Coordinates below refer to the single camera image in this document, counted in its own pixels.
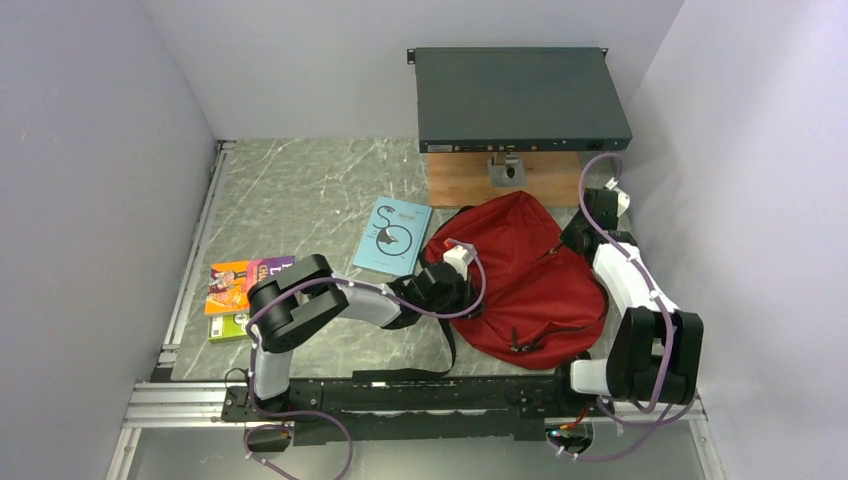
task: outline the blue book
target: blue book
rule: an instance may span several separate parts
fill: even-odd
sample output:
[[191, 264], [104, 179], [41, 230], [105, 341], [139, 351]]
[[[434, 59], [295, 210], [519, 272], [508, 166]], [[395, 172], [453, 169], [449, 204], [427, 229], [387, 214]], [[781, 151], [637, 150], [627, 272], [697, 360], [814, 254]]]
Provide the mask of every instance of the blue book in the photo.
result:
[[391, 275], [411, 274], [431, 213], [425, 205], [377, 197], [353, 264]]

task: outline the marble table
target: marble table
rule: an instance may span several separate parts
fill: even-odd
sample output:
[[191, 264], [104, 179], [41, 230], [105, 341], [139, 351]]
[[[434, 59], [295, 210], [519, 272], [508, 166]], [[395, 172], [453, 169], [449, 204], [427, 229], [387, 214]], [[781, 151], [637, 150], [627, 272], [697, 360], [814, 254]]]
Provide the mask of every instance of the marble table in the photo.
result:
[[[383, 282], [390, 277], [351, 263], [376, 197], [422, 204], [428, 199], [426, 155], [418, 153], [413, 138], [245, 140], [236, 143], [230, 158], [217, 192], [206, 253], [197, 259], [201, 272], [222, 261], [320, 253], [345, 275]], [[597, 170], [589, 178], [590, 186], [600, 186], [610, 176], [608, 165]], [[575, 212], [576, 208], [551, 209], [561, 226]], [[454, 213], [435, 210], [428, 235]], [[624, 218], [620, 227], [629, 226]], [[220, 380], [230, 368], [247, 366], [248, 340], [207, 342], [205, 290], [202, 281], [188, 292], [190, 310], [173, 380]], [[593, 356], [606, 355], [620, 321], [611, 305], [604, 334], [590, 350]], [[539, 373], [479, 352], [459, 335], [456, 339], [452, 376]], [[444, 370], [449, 364], [447, 343], [434, 319], [388, 331], [338, 318], [295, 351], [291, 374], [349, 377], [354, 370]]]

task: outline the green book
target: green book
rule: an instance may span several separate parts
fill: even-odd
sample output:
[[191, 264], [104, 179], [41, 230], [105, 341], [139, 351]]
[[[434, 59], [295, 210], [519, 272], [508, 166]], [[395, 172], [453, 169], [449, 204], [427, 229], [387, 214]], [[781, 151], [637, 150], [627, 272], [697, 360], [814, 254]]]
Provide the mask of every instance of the green book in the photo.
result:
[[247, 338], [244, 327], [248, 320], [250, 317], [246, 313], [209, 317], [209, 341], [218, 343]]

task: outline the wooden block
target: wooden block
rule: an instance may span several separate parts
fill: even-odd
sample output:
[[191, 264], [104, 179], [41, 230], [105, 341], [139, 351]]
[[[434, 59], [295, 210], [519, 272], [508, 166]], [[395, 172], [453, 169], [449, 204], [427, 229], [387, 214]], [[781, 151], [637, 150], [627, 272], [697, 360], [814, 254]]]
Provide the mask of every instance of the wooden block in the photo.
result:
[[521, 188], [493, 187], [487, 161], [489, 152], [429, 153], [427, 182], [430, 205], [458, 208], [524, 190], [546, 207], [577, 206], [580, 158], [576, 152], [521, 152], [527, 185]]

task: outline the red backpack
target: red backpack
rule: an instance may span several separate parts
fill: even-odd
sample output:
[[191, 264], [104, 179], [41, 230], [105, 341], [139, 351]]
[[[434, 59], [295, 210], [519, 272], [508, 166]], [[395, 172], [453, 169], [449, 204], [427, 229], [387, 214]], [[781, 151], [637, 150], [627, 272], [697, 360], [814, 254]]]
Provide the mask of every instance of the red backpack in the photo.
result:
[[[486, 271], [483, 311], [451, 324], [474, 348], [520, 367], [545, 370], [586, 351], [604, 329], [609, 298], [583, 257], [559, 248], [561, 229], [519, 191], [466, 207], [427, 242], [422, 263], [471, 243]], [[470, 268], [479, 291], [480, 272]]]

